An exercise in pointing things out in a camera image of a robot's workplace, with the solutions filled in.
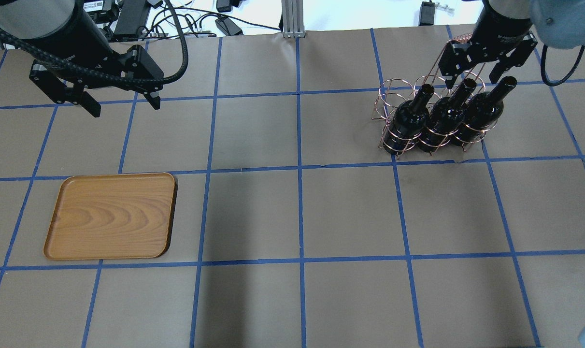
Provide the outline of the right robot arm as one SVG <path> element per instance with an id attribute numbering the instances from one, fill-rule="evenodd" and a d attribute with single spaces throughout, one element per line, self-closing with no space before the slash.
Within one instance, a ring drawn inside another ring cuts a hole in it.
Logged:
<path id="1" fill-rule="evenodd" d="M 585 0 L 485 0 L 471 37 L 445 44 L 438 61 L 447 88 L 456 77 L 485 62 L 496 83 L 522 66 L 537 43 L 545 48 L 585 48 Z"/>

